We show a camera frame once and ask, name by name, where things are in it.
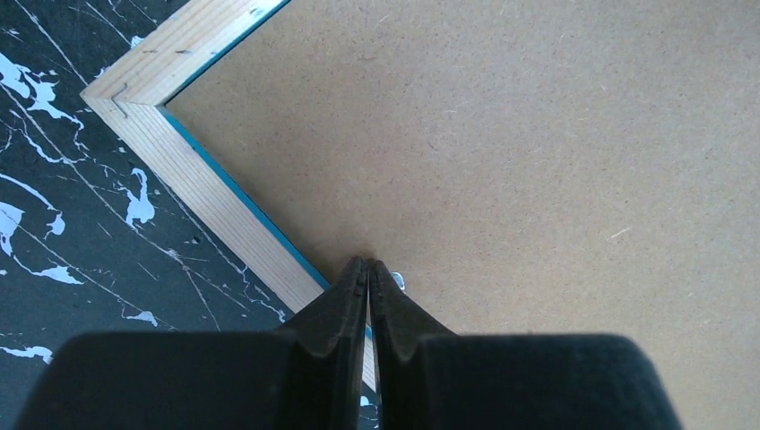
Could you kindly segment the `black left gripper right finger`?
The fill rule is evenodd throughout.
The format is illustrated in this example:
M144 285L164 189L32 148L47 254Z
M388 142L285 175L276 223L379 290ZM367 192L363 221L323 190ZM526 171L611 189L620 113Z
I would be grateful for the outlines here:
M678 429L652 362L614 334L458 335L368 265L383 429Z

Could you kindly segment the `blue wooden picture frame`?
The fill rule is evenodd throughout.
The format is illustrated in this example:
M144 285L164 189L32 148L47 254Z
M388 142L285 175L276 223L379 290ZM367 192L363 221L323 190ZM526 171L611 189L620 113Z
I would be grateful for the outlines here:
M291 311L329 287L166 103L282 1L190 1L81 93L87 105Z

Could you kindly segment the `brown cardboard backing board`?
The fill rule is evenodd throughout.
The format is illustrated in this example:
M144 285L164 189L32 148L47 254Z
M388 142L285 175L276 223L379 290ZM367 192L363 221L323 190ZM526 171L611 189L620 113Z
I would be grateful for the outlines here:
M686 428L758 428L758 2L293 1L168 108L325 278L623 334Z

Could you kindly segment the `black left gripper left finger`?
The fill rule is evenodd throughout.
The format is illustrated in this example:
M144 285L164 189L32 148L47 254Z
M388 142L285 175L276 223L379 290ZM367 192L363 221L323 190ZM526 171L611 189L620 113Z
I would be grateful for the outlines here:
M19 429L354 429L367 311L355 257L271 331L101 332L56 353Z

